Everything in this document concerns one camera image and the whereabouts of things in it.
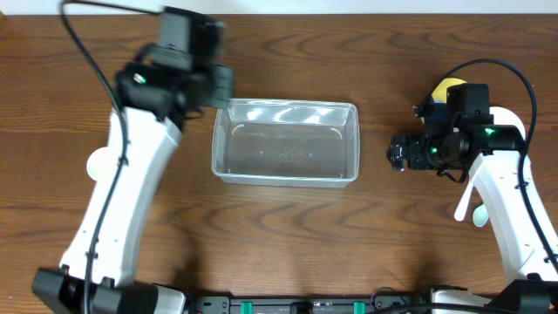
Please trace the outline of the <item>yellow plastic bowl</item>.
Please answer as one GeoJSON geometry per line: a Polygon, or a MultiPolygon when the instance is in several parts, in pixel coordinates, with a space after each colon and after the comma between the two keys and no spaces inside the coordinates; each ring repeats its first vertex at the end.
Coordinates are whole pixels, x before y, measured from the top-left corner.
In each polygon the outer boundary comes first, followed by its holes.
{"type": "Polygon", "coordinates": [[[448,89],[465,83],[466,81],[460,78],[444,78],[431,93],[433,102],[445,104],[447,102],[448,89]]]}

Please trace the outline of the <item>white plastic bowl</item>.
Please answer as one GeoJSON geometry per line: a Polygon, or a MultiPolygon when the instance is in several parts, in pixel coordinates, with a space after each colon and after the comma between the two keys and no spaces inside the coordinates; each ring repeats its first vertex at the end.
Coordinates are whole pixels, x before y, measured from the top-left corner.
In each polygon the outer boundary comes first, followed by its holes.
{"type": "Polygon", "coordinates": [[[500,106],[491,106],[490,113],[493,115],[493,123],[502,126],[515,126],[523,139],[526,139],[526,130],[523,122],[509,109],[500,106]]]}

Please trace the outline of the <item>white plastic cup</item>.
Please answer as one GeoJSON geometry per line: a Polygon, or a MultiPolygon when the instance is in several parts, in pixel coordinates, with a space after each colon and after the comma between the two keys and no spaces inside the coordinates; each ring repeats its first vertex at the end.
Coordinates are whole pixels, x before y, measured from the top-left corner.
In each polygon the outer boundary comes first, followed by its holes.
{"type": "Polygon", "coordinates": [[[95,150],[86,162],[86,172],[89,177],[98,181],[105,174],[106,160],[110,157],[110,149],[101,147],[95,150]]]}

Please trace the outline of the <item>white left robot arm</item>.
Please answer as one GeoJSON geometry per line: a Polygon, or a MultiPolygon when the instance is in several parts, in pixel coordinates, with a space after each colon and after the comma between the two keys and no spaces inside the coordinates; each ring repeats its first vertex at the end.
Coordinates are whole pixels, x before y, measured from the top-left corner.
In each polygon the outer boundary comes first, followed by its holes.
{"type": "Polygon", "coordinates": [[[55,313],[183,313],[187,295],[136,279],[140,240],[183,127],[204,106],[223,109],[232,71],[219,62],[220,22],[164,17],[157,43],[116,74],[108,160],[77,234],[33,294],[55,313]]]}

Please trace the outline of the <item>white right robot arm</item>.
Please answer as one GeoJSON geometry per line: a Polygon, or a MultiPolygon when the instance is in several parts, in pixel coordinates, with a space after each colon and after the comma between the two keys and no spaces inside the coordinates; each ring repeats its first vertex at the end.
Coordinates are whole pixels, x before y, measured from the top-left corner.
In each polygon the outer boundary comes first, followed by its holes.
{"type": "Polygon", "coordinates": [[[462,171],[475,188],[495,234],[507,279],[492,300],[465,291],[432,293],[430,311],[551,313],[557,308],[557,234],[524,154],[526,139],[512,124],[442,126],[395,135],[386,157],[396,171],[462,171]]]}

